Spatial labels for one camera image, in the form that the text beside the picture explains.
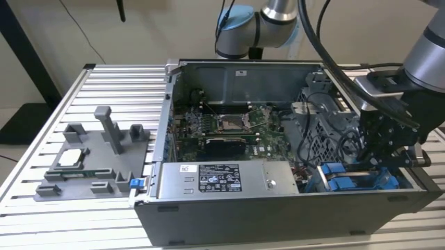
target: motherboard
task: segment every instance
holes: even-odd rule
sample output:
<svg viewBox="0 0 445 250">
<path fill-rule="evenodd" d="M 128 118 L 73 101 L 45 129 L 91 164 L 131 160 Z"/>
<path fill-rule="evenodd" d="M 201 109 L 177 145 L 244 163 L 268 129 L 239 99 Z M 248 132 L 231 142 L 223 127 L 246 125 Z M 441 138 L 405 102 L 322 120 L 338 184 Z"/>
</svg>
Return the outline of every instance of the motherboard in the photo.
<svg viewBox="0 0 445 250">
<path fill-rule="evenodd" d="M 295 164 L 291 145 L 271 104 L 221 107 L 200 103 L 175 115 L 177 161 L 252 160 Z"/>
</svg>

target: blue latch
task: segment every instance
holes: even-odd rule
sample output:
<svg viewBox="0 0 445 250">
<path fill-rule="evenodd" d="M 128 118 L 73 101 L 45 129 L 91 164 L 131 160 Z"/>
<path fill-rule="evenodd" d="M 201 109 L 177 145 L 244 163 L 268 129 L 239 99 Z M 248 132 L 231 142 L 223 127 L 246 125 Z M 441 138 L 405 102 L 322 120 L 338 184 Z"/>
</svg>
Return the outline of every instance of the blue latch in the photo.
<svg viewBox="0 0 445 250">
<path fill-rule="evenodd" d="M 340 163 L 326 163 L 320 166 L 323 174 L 344 173 L 346 169 Z"/>
<path fill-rule="evenodd" d="M 328 181 L 328 186 L 332 191 L 342 191 L 355 188 L 355 185 L 348 177 L 336 177 Z"/>
<path fill-rule="evenodd" d="M 129 181 L 129 188 L 131 189 L 143 189 L 144 188 L 144 184 L 145 184 L 145 180 L 144 179 L 132 179 Z"/>
</svg>

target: aluminum extrusion table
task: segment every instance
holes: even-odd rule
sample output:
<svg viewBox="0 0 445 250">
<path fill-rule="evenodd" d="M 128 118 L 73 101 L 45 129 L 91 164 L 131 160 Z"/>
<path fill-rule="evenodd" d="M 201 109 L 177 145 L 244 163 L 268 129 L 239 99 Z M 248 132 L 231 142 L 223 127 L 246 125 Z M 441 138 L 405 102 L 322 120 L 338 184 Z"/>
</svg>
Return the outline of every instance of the aluminum extrusion table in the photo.
<svg viewBox="0 0 445 250">
<path fill-rule="evenodd" d="M 354 77 L 366 72 L 347 74 Z M 34 202 L 32 196 L 61 147 L 65 125 L 81 122 L 85 130 L 101 129 L 93 117 L 97 105 L 111 106 L 111 118 L 121 129 L 140 123 L 151 131 L 144 168 L 149 172 L 164 88 L 161 65 L 97 65 L 81 71 L 0 188 L 0 247 L 32 250 L 151 248 L 127 198 Z M 445 190 L 445 135 L 439 130 L 431 132 L 423 149 L 433 162 L 425 170 Z M 445 249 L 445 195 L 421 212 L 395 217 L 370 236 L 196 249 Z"/>
</svg>

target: screw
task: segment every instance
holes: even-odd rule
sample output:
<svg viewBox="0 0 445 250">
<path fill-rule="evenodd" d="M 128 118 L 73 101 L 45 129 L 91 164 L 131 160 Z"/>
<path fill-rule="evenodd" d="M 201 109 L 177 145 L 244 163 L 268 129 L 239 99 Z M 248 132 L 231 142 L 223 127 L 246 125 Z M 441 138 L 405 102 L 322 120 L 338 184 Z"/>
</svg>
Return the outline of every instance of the screw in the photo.
<svg viewBox="0 0 445 250">
<path fill-rule="evenodd" d="M 272 189 L 275 187 L 275 185 L 276 185 L 275 181 L 274 180 L 267 180 L 266 182 L 267 182 L 267 187 L 270 189 Z"/>
<path fill-rule="evenodd" d="M 370 162 L 372 165 L 376 165 L 376 164 L 378 164 L 375 158 L 371 158 L 368 162 Z"/>
</svg>

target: black cable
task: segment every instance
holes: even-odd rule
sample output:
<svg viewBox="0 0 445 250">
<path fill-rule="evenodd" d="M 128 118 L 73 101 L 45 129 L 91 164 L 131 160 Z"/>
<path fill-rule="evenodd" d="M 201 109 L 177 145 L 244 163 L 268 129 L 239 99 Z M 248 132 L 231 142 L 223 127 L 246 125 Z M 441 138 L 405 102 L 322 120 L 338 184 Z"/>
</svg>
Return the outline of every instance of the black cable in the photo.
<svg viewBox="0 0 445 250">
<path fill-rule="evenodd" d="M 223 14 L 221 11 L 224 10 L 224 5 L 225 5 L 225 0 L 221 0 L 220 11 L 219 11 L 217 20 L 216 20 L 215 38 L 217 37 L 219 20 L 220 20 L 221 14 Z"/>
<path fill-rule="evenodd" d="M 73 20 L 76 26 L 78 27 L 78 30 L 80 30 L 80 32 L 81 32 L 81 34 L 82 34 L 82 36 L 84 36 L 84 39 L 85 39 L 86 42 L 88 42 L 88 45 L 89 45 L 91 49 L 95 51 L 96 55 L 100 57 L 101 62 L 103 62 L 104 64 L 107 64 L 104 58 L 101 57 L 101 55 L 99 54 L 97 50 L 96 50 L 95 47 L 92 46 L 92 44 L 91 44 L 91 42 L 89 42 L 89 39 L 88 39 L 88 37 L 86 37 L 86 34 L 84 33 L 84 31 L 82 31 L 82 29 L 81 29 L 81 27 L 80 27 L 80 25 L 78 25 L 76 19 L 74 19 L 73 16 L 70 15 L 66 6 L 64 5 L 64 3 L 62 3 L 61 0 L 58 0 L 58 2 L 60 2 L 60 4 L 61 4 L 64 10 L 66 11 L 66 13 L 68 13 L 70 19 Z"/>
<path fill-rule="evenodd" d="M 13 161 L 14 163 L 18 162 L 17 160 L 14 160 L 14 159 L 9 158 L 8 156 L 4 156 L 4 155 L 0 155 L 0 158 L 6 159 L 9 161 Z"/>
<path fill-rule="evenodd" d="M 292 113 L 292 110 L 291 109 L 287 109 L 287 110 L 282 110 L 278 112 L 278 117 L 282 118 L 283 116 L 287 116 Z"/>
<path fill-rule="evenodd" d="M 318 20 L 316 20 L 316 28 L 315 28 L 315 34 L 318 39 L 320 40 L 320 23 L 322 23 L 322 18 L 324 16 L 324 12 L 328 6 L 328 3 L 331 0 L 326 0 L 324 4 L 320 8 L 319 15 L 318 15 Z M 342 70 L 358 70 L 358 69 L 371 69 L 371 68 L 382 68 L 382 67 L 402 67 L 403 64 L 398 62 L 389 62 L 383 64 L 371 64 L 366 66 L 338 66 Z"/>
<path fill-rule="evenodd" d="M 324 16 L 324 12 L 326 12 L 327 5 L 328 5 L 330 2 L 331 2 L 331 0 L 326 0 L 323 6 L 320 8 L 319 15 L 318 15 L 318 20 L 316 20 L 316 37 L 318 37 L 318 39 L 320 39 L 319 38 L 319 29 L 320 29 L 322 17 Z"/>
<path fill-rule="evenodd" d="M 308 167 L 311 167 L 311 168 L 315 168 L 315 166 L 307 161 L 307 160 L 304 160 L 303 158 L 302 158 L 302 156 L 300 156 L 300 148 L 302 148 L 302 145 L 303 145 L 303 143 L 304 143 L 304 141 L 306 141 L 306 138 L 307 138 L 307 134 L 308 134 L 308 127 L 310 127 L 310 123 L 311 123 L 311 111 L 310 111 L 310 109 L 308 109 L 308 105 L 307 105 L 307 103 L 308 103 L 308 98 L 312 96 L 312 95 L 315 95 L 315 94 L 323 94 L 323 95 L 328 95 L 327 93 L 324 93 L 324 92 L 312 92 L 307 97 L 306 97 L 306 125 L 304 125 L 304 130 L 303 130 L 303 136 L 302 136 L 302 139 L 300 139 L 300 141 L 299 141 L 299 143 L 298 143 L 298 147 L 296 147 L 296 158 L 298 158 L 298 160 L 303 163 L 303 164 L 306 164 L 306 166 L 308 166 Z"/>
<path fill-rule="evenodd" d="M 223 30 L 223 27 L 227 24 L 227 20 L 228 20 L 228 16 L 229 16 L 229 11 L 231 11 L 231 7 L 233 6 L 233 3 L 235 3 L 235 0 L 231 1 L 228 9 L 227 9 L 227 12 L 225 12 L 225 14 L 224 14 L 224 16 L 223 16 L 223 18 L 220 20 L 220 23 L 219 23 L 220 15 L 223 14 L 221 11 L 224 9 L 223 7 L 224 7 L 224 4 L 225 4 L 224 0 L 221 2 L 220 12 L 219 12 L 219 18 L 217 18 L 219 25 L 216 25 L 217 32 L 216 32 L 216 38 L 215 38 L 215 53 L 216 53 L 216 43 L 217 43 L 217 40 L 219 40 L 219 35 L 220 35 L 221 30 Z"/>
<path fill-rule="evenodd" d="M 343 150 L 343 146 L 344 146 L 344 143 L 347 141 L 350 141 L 350 140 L 352 140 L 354 143 L 356 144 L 356 145 L 354 145 L 351 143 L 351 145 L 355 148 L 355 151 L 358 151 L 362 147 L 360 147 L 359 134 L 358 134 L 358 132 L 355 130 L 348 130 L 348 131 L 346 131 L 344 134 L 342 134 L 342 136 L 339 137 L 339 140 L 338 140 L 336 147 L 335 147 L 335 154 L 339 155 L 338 153 L 340 153 L 343 162 L 344 162 L 344 150 Z"/>
<path fill-rule="evenodd" d="M 383 64 L 370 64 L 362 66 L 338 66 L 342 70 L 358 70 L 358 69 L 372 69 L 372 68 L 382 68 L 382 67 L 402 67 L 403 64 L 398 62 L 386 62 Z"/>
<path fill-rule="evenodd" d="M 382 114 L 394 119 L 399 124 L 410 127 L 418 128 L 418 123 L 414 122 L 405 114 L 399 114 L 391 108 L 382 104 L 379 100 L 371 97 L 360 87 L 350 80 L 350 78 L 343 73 L 342 69 L 338 67 L 334 59 L 327 53 L 323 45 L 319 42 L 318 37 L 315 36 L 314 29 L 310 23 L 307 9 L 306 9 L 306 0 L 298 0 L 298 13 L 300 17 L 300 24 L 304 28 L 307 39 L 311 42 L 311 45 L 323 61 L 323 64 L 331 73 L 338 84 L 344 88 L 344 91 L 351 95 L 356 95 L 363 101 L 366 101 Z"/>
</svg>

